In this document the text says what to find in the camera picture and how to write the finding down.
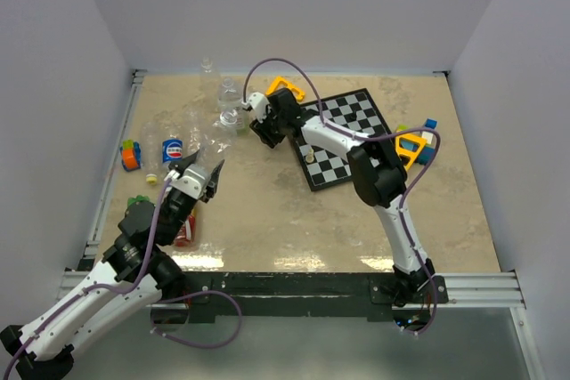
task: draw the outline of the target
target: white wall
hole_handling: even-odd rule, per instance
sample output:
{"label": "white wall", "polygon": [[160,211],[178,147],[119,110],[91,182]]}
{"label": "white wall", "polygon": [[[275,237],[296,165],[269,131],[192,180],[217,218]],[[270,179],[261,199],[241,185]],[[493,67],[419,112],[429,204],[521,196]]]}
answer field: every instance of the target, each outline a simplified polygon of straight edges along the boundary
{"label": "white wall", "polygon": [[450,69],[490,0],[95,0],[130,64],[245,70],[285,56],[312,71]]}
{"label": "white wall", "polygon": [[505,270],[550,379],[570,372],[570,0],[493,0],[451,73]]}
{"label": "white wall", "polygon": [[94,0],[0,0],[0,328],[45,311],[77,264],[127,79]]}

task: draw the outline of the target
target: wooden tabletop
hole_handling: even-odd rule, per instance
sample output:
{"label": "wooden tabletop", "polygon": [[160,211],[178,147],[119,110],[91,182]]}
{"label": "wooden tabletop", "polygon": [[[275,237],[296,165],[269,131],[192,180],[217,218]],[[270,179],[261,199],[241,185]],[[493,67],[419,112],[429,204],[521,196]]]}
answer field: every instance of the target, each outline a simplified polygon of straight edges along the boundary
{"label": "wooden tabletop", "polygon": [[[314,96],[300,77],[286,77]],[[442,272],[495,272],[499,264],[467,149],[444,77],[312,77],[322,97],[367,88],[388,125],[437,120],[442,148],[409,197],[419,239]],[[273,77],[254,77],[264,92]],[[148,76],[135,106],[129,138],[165,110],[179,118],[183,107],[211,104],[195,75]],[[412,167],[413,177],[420,166]],[[126,201],[159,188],[141,171],[117,170],[99,256],[118,236]],[[167,248],[185,270],[391,271],[390,246],[381,223],[356,196],[352,183],[311,192],[291,146],[271,150],[256,135],[240,137],[229,152],[216,197],[200,204],[195,245]]]}

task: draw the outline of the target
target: checkered board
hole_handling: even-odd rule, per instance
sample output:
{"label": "checkered board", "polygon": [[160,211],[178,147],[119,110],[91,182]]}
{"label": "checkered board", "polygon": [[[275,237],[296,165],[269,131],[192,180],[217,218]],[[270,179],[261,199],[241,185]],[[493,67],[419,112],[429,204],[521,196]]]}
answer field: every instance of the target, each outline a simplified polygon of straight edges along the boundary
{"label": "checkered board", "polygon": [[[307,102],[301,107],[319,111],[316,101]],[[390,133],[386,121],[365,88],[323,99],[322,112],[328,120],[353,131],[373,135]],[[338,156],[313,146],[314,162],[307,164],[305,156],[310,146],[308,144],[299,145],[296,141],[293,141],[292,145],[312,191],[327,189],[341,182],[350,181],[350,167]],[[373,166],[378,164],[377,159],[372,159]]]}

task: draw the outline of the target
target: gray floor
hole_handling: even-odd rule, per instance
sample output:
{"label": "gray floor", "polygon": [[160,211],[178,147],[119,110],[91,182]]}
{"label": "gray floor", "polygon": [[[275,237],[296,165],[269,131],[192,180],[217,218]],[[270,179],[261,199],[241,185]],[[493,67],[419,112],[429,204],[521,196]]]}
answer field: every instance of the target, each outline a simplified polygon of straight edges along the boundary
{"label": "gray floor", "polygon": [[[177,334],[214,342],[235,320]],[[364,319],[247,318],[236,341],[216,351],[149,331],[149,311],[135,314],[87,351],[66,380],[528,378],[509,310],[442,309],[420,338]]]}

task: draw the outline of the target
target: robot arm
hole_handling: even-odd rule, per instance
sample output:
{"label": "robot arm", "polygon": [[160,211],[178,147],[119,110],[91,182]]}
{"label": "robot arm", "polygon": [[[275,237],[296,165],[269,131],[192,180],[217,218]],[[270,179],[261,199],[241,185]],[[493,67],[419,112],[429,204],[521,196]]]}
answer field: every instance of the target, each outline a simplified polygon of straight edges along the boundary
{"label": "robot arm", "polygon": [[[158,246],[171,245],[198,201],[208,202],[216,194],[223,162],[210,173],[194,164],[196,158],[194,154],[170,165],[172,188],[160,206],[151,258],[135,289],[128,292],[143,265],[155,209],[151,202],[137,202],[126,210],[118,225],[121,235],[113,246],[54,307],[27,325],[9,326],[0,332],[0,341],[12,356],[33,337],[19,357],[17,370],[22,379],[65,377],[74,359],[119,322],[147,304],[182,293],[182,270]],[[96,288],[86,292],[89,287]],[[37,333],[56,312],[59,315]]]}
{"label": "robot arm", "polygon": [[[370,136],[346,128],[343,133],[330,129],[314,111],[302,110],[293,93],[286,88],[269,96],[252,93],[246,101],[246,109],[256,116],[251,129],[269,147],[274,148],[288,137],[328,150],[350,165],[356,193],[374,208],[386,231],[404,300],[421,290],[428,277],[415,251],[432,275],[435,271],[419,242],[407,203],[400,208],[407,173],[394,144],[391,141],[362,141]],[[377,159],[379,165],[373,166],[371,158]],[[414,245],[405,233],[401,214]]]}

